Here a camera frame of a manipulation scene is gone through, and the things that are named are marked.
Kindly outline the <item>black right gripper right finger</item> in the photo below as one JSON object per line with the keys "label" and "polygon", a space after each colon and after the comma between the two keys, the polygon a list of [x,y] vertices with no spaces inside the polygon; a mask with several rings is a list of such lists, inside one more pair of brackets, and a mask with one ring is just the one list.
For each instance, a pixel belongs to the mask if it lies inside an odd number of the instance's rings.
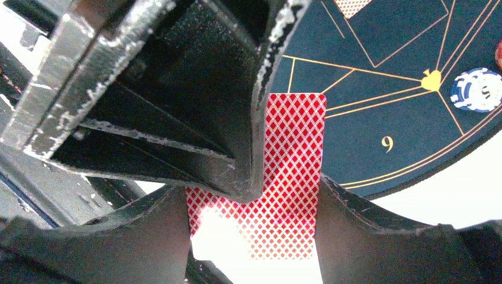
{"label": "black right gripper right finger", "polygon": [[315,243],[324,283],[500,283],[501,221],[428,225],[321,175]]}

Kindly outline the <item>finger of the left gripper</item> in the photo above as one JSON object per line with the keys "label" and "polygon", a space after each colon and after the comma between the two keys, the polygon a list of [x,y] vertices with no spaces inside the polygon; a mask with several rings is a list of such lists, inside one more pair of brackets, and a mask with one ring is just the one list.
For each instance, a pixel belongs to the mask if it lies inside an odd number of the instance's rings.
{"label": "finger of the left gripper", "polygon": [[68,172],[263,192],[269,91],[310,1],[2,1],[1,142]]}

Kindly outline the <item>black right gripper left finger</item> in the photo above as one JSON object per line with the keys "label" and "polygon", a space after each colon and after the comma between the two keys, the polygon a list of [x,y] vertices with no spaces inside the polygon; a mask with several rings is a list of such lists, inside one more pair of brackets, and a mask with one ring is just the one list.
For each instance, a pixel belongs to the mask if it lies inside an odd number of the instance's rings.
{"label": "black right gripper left finger", "polygon": [[1,230],[2,283],[182,283],[189,252],[185,189],[164,186],[83,225]]}

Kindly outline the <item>red playing card deck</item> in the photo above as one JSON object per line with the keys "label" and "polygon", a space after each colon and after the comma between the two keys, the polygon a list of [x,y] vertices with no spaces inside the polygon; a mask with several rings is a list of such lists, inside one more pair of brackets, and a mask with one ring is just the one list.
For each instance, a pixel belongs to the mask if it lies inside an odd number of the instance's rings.
{"label": "red playing card deck", "polygon": [[320,93],[270,95],[259,199],[241,204],[199,188],[186,190],[196,258],[313,255],[325,110]]}

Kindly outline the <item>white dealer button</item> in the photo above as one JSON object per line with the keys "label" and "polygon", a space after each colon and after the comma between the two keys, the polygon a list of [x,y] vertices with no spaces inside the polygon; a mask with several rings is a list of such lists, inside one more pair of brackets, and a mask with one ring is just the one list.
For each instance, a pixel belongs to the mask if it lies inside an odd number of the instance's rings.
{"label": "white dealer button", "polygon": [[501,75],[485,67],[463,72],[453,81],[450,100],[462,110],[493,111],[501,104]]}

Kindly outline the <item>red poker chip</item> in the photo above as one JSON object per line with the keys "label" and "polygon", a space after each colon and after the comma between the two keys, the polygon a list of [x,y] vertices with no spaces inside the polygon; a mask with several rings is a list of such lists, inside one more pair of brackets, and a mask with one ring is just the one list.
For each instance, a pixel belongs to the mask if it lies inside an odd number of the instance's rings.
{"label": "red poker chip", "polygon": [[502,40],[500,40],[495,48],[494,52],[494,61],[498,68],[501,70],[502,69]]}

